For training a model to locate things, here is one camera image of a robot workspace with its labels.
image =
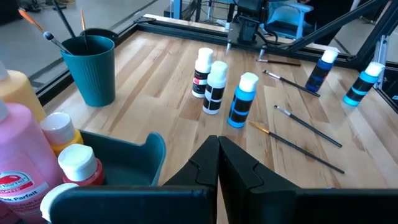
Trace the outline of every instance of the teal cup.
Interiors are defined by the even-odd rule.
[[[112,103],[116,97],[114,42],[107,37],[87,35],[86,42],[80,36],[62,44],[72,53],[61,51],[85,103],[93,107]]]

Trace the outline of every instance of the white bottle cap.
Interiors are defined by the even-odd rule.
[[[10,74],[8,74],[8,71],[5,68],[4,64],[0,61],[0,81],[5,80],[9,76],[10,76]]]
[[[82,144],[66,147],[58,156],[58,164],[71,181],[84,181],[94,175],[97,161],[93,148]]]
[[[59,146],[75,137],[72,119],[66,113],[52,113],[40,122],[40,127],[50,144]]]
[[[386,66],[380,63],[371,62],[366,68],[365,73],[373,77],[378,77],[380,73],[383,71],[384,67]]]
[[[246,72],[241,76],[241,81],[239,82],[239,88],[245,92],[253,92],[256,90],[257,82],[259,81],[259,77],[257,75]]]
[[[4,121],[8,116],[8,108],[5,102],[0,99],[0,121]]]
[[[61,184],[50,190],[43,198],[40,204],[40,211],[42,212],[42,217],[51,222],[50,220],[50,209],[52,202],[58,197],[58,195],[64,193],[66,190],[72,189],[74,187],[79,187],[79,185],[74,183]]]
[[[213,50],[207,47],[199,49],[198,59],[195,62],[195,70],[202,73],[209,73],[213,62]]]
[[[220,80],[220,81],[226,79],[226,69],[227,68],[228,68],[228,65],[225,62],[215,61],[211,65],[211,72],[207,79]]]
[[[336,52],[334,50],[326,50],[323,53],[321,60],[326,63],[333,63],[333,62],[335,62],[337,56],[338,56],[338,52]]]

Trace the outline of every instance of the metal frame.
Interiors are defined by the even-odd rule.
[[[304,46],[312,43],[315,39],[326,35],[333,29],[337,29],[346,23],[351,22],[355,18],[358,18],[360,15],[363,15],[375,7],[379,7],[382,4],[387,4],[387,2],[388,0],[369,1],[356,10],[343,15],[327,26],[318,29],[314,33],[300,40],[296,40],[291,44],[275,44],[270,42],[268,43],[268,48],[266,48],[266,53],[316,62],[322,56],[323,50],[312,49]],[[393,1],[384,15],[380,18],[380,21],[375,26],[371,35],[365,41],[365,44],[359,50],[359,54],[354,56],[348,54],[339,54],[335,64],[340,67],[353,68],[358,71],[362,71],[372,60],[376,43],[380,40],[381,36],[389,36],[396,25],[398,25],[398,1]],[[231,43],[232,47],[234,48],[256,52],[259,52],[261,47],[264,45],[264,43],[261,43],[260,41],[257,45],[243,45],[233,42],[230,39],[232,35],[231,33],[233,32],[225,33],[215,30],[202,29],[199,27],[174,24],[170,22],[146,20],[143,18],[136,20],[134,24],[123,30],[119,34],[120,39],[117,41],[116,45],[119,45],[137,30],[184,39],[198,40],[201,42],[208,42],[217,45],[227,46],[227,43]],[[398,63],[387,63],[386,73],[398,74]],[[43,105],[46,104],[72,82],[73,80],[70,76],[70,73],[68,71],[64,71],[60,76],[38,91],[40,102]],[[395,104],[391,103],[390,101],[387,102],[398,112],[398,107]]]

